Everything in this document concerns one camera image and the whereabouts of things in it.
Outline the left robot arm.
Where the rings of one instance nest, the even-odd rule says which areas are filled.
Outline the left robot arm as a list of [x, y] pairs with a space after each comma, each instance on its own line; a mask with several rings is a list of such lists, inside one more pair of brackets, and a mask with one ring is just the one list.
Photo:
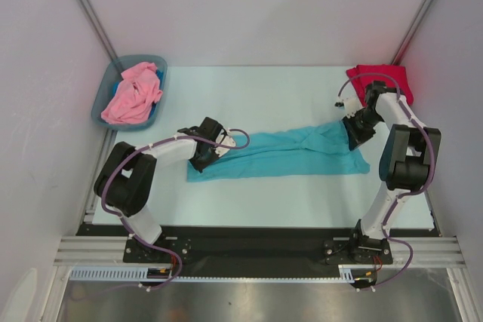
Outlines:
[[212, 118], [147, 146], [120, 142], [103, 165], [94, 193], [101, 198], [104, 211], [117, 216], [131, 235], [143, 240], [140, 252], [156, 262], [167, 252], [167, 244], [160, 238], [162, 227], [147, 206], [156, 168], [187, 161], [201, 173], [234, 147], [229, 132]]

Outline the turquoise t shirt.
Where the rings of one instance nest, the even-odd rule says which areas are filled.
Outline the turquoise t shirt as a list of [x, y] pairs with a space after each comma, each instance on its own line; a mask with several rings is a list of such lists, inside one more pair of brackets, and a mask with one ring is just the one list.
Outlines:
[[341, 121], [275, 133], [254, 133], [250, 143], [230, 150], [198, 172], [189, 164], [187, 181], [244, 179], [298, 175], [367, 174], [370, 165], [359, 150], [349, 149]]

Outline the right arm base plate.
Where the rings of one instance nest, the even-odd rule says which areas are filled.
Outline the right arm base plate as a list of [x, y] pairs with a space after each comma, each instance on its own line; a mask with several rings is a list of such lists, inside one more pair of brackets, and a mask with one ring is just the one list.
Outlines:
[[330, 239], [323, 243], [325, 262], [328, 265], [370, 265], [393, 263], [392, 252], [386, 239], [378, 240], [354, 234], [347, 239]]

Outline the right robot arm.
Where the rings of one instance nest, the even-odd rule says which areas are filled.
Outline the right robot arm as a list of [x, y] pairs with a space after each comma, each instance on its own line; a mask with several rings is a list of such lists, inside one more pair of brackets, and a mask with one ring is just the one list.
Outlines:
[[375, 254], [371, 239], [388, 238], [406, 201], [428, 189], [441, 145], [441, 131], [428, 127], [414, 114], [398, 86], [375, 81], [365, 89], [365, 107], [343, 118], [349, 149], [369, 141], [381, 122], [389, 135], [379, 163], [380, 189], [358, 222], [363, 236], [348, 243], [349, 256], [356, 262], [367, 262]]

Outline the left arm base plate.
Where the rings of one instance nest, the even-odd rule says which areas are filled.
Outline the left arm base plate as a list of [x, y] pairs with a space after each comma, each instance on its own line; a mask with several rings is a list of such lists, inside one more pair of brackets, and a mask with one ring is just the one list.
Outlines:
[[131, 264], [158, 264], [178, 262], [176, 253], [183, 264], [190, 264], [192, 258], [192, 232], [191, 227], [167, 226], [163, 228], [162, 235], [154, 243], [155, 248], [148, 247], [137, 240], [136, 237], [128, 235], [125, 244], [123, 262]]

